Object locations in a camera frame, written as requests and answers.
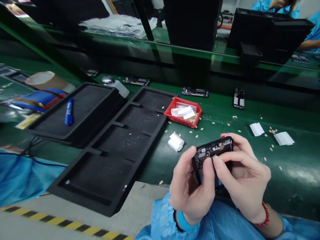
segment fingernail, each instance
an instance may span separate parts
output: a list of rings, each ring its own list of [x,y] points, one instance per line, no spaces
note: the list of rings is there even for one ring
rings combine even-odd
[[[213,159],[213,163],[214,163],[216,166],[219,166],[219,165],[221,164],[221,159],[218,158],[217,155],[214,155],[212,159]]]

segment foam tray compartment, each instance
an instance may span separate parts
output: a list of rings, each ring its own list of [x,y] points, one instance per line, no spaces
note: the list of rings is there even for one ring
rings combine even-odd
[[[167,120],[163,113],[175,96],[141,87],[48,191],[108,217],[117,213],[156,144]]]
[[[69,98],[74,100],[74,122],[71,126],[66,126]],[[87,143],[92,140],[91,133],[97,134],[125,102],[113,87],[84,83],[37,119],[28,127],[28,131],[47,140],[83,147],[83,139],[87,139]]]

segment red bracelet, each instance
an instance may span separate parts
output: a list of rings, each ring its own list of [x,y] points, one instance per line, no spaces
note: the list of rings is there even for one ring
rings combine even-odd
[[[268,209],[267,209],[267,207],[266,207],[266,205],[265,205],[265,203],[264,202],[262,202],[262,206],[263,206],[263,208],[264,208],[264,210],[266,211],[266,220],[264,220],[264,222],[263,223],[253,223],[254,225],[257,225],[257,226],[259,226],[259,227],[265,227],[265,226],[267,226],[268,224],[269,224],[269,222],[270,222],[270,214],[269,214],[269,211],[268,211]]]

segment blue marker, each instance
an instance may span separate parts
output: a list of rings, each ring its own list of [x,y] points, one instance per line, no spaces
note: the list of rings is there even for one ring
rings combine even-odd
[[[70,126],[71,124],[73,124],[72,107],[73,107],[73,98],[69,98],[68,104],[67,104],[66,118],[64,122],[66,126]]]

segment red plastic basket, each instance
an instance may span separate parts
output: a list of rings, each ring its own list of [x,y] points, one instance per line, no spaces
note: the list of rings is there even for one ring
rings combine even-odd
[[[172,109],[172,108],[176,108],[177,102],[181,102],[181,103],[185,103],[185,104],[189,104],[189,105],[192,105],[192,106],[196,106],[196,107],[197,107],[198,117],[197,117],[197,120],[196,120],[196,122],[195,122],[194,124],[192,124],[192,123],[191,123],[190,121],[188,121],[188,120],[184,120],[183,118],[179,118],[179,117],[175,117],[175,116],[172,116],[172,115],[171,115],[171,109]],[[171,121],[174,121],[174,122],[177,122],[177,123],[181,123],[181,124],[183,124],[183,125],[186,125],[186,126],[195,128],[196,125],[198,124],[198,121],[199,121],[201,112],[202,112],[202,108],[200,107],[200,105],[199,105],[198,103],[191,102],[191,101],[187,101],[187,100],[184,100],[184,99],[182,99],[182,98],[174,97],[174,99],[173,99],[172,102],[170,103],[169,107],[168,107],[167,110],[164,112],[164,115],[168,116]]]

